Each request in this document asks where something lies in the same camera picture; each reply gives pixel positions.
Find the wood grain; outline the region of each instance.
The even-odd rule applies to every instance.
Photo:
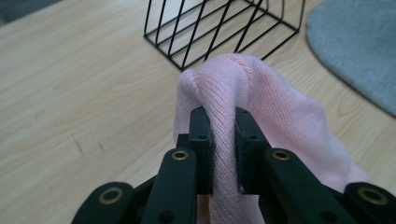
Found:
[[[146,11],[64,0],[0,28],[0,223],[67,223],[98,186],[156,174],[174,146],[179,71],[143,39]],[[304,29],[267,62],[324,105],[353,160],[396,194],[395,119],[326,70]]]

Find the wooden floor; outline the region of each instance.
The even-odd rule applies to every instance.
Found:
[[[98,186],[157,173],[175,145],[180,72],[144,40],[146,13],[146,1],[64,0],[0,28],[0,223],[67,223]],[[395,118],[318,62],[304,26],[266,61],[396,194]]]

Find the gray felt fabric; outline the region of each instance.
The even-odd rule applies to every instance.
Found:
[[[307,38],[330,70],[396,117],[396,0],[327,0]]]

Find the black wire basket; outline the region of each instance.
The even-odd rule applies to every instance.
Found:
[[[226,52],[264,60],[298,34],[304,5],[305,0],[149,0],[144,37],[180,70]]]

